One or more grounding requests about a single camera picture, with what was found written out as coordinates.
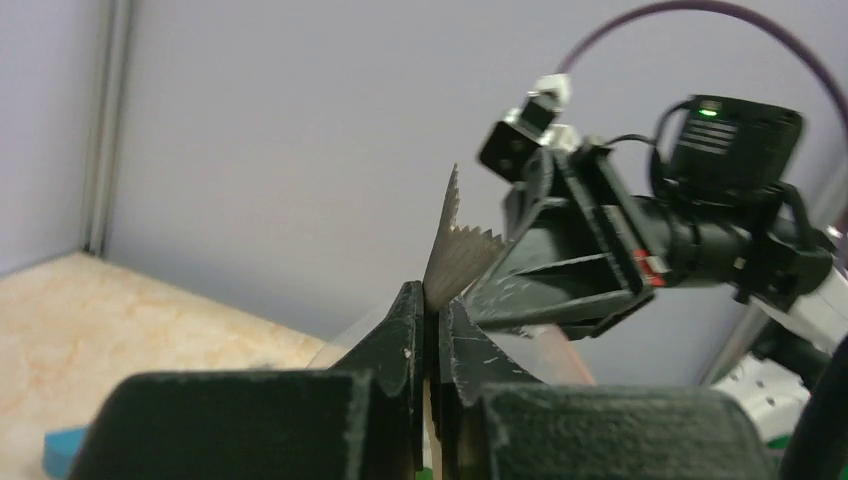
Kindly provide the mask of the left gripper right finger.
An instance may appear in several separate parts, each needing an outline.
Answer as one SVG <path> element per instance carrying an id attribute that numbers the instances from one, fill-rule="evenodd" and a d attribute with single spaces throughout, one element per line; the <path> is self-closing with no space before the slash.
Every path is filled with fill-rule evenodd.
<path id="1" fill-rule="evenodd" d="M 437 326 L 437 438 L 444 479 L 498 479 L 503 434 L 491 425 L 487 389 L 537 383 L 475 325 L 461 300 L 439 314 Z"/>

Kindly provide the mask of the clear pink zip bag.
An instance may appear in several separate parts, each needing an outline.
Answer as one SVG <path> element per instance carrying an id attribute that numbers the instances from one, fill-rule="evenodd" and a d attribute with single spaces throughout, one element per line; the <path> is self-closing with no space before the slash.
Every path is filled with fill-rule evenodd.
<path id="1" fill-rule="evenodd" d="M 347 354 L 384 319 L 391 302 L 385 301 L 325 344 L 308 368 L 328 368 Z M 594 385 L 595 380 L 570 340 L 554 326 L 532 327 L 527 336 L 488 333 L 489 338 L 521 367 L 548 384 Z"/>

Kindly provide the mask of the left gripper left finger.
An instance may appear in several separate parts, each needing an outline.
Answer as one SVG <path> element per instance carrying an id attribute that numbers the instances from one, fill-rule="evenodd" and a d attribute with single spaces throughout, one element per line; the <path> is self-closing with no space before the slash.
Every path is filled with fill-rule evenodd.
<path id="1" fill-rule="evenodd" d="M 360 479 L 413 479 L 423 466 L 424 299 L 419 281 L 404 283 L 384 318 L 331 368 L 367 373 L 367 416 Z"/>

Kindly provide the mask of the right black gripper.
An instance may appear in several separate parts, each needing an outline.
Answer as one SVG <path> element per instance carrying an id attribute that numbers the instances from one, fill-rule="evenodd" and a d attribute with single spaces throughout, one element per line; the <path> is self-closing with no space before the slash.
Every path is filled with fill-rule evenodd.
<path id="1" fill-rule="evenodd" d="M 608 156 L 598 145 L 541 148 L 525 165 L 514 240 L 465 297 L 481 329 L 555 324 L 573 340 L 596 338 L 656 289 L 719 284 L 784 310 L 828 276 L 823 234 L 778 215 L 802 209 L 787 186 L 749 213 L 632 196 Z"/>

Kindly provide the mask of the grey toy fish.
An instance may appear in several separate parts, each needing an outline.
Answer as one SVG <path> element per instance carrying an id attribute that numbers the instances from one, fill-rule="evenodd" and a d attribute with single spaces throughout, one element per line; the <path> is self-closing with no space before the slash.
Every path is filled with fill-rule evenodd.
<path id="1" fill-rule="evenodd" d="M 491 229 L 459 225 L 459 204 L 458 165 L 454 164 L 422 280 L 429 312 L 438 312 L 461 295 L 493 265 L 507 245 Z"/>

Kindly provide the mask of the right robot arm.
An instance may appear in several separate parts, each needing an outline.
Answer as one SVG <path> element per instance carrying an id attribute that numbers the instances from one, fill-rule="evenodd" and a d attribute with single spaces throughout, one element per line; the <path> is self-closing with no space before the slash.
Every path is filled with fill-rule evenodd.
<path id="1" fill-rule="evenodd" d="M 598 337 L 662 288 L 729 284 L 740 303 L 800 308 L 833 274 L 831 246 L 781 180 L 803 119 L 793 110 L 693 96 L 669 161 L 653 152 L 652 192 L 630 194 L 613 142 L 565 141 L 565 100 L 538 90 L 499 121 L 480 162 L 512 186 L 510 245 L 468 291 L 486 330 L 555 324 Z"/>

